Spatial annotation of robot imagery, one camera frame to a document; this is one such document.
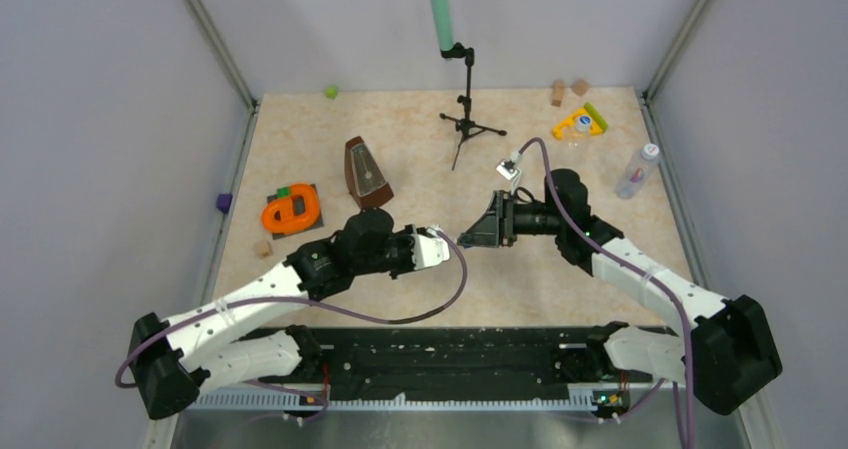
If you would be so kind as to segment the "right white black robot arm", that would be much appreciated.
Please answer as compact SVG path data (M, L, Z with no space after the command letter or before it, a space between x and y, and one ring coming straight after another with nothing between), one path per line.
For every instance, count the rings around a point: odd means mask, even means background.
M545 182L541 201L495 191L459 243L500 248L522 235L551 236L568 263L617 287L666 324L666 333L626 323L603 326L586 354L594 378L612 381L624 370L651 374L683 384L705 407L728 415L782 374L759 302L706 290L654 261L592 213L576 172L556 169Z

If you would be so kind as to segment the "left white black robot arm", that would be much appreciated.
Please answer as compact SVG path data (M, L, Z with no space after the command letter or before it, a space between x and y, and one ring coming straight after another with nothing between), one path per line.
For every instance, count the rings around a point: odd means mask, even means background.
M180 314L138 318L115 383L137 390L148 418L163 420L234 384L288 375L308 382L319 373L321 349L307 328L295 325L262 339L248 333L304 307L341 313L326 300L358 276L397 278L449 258L439 228L397 230L388 212L363 210L225 296Z

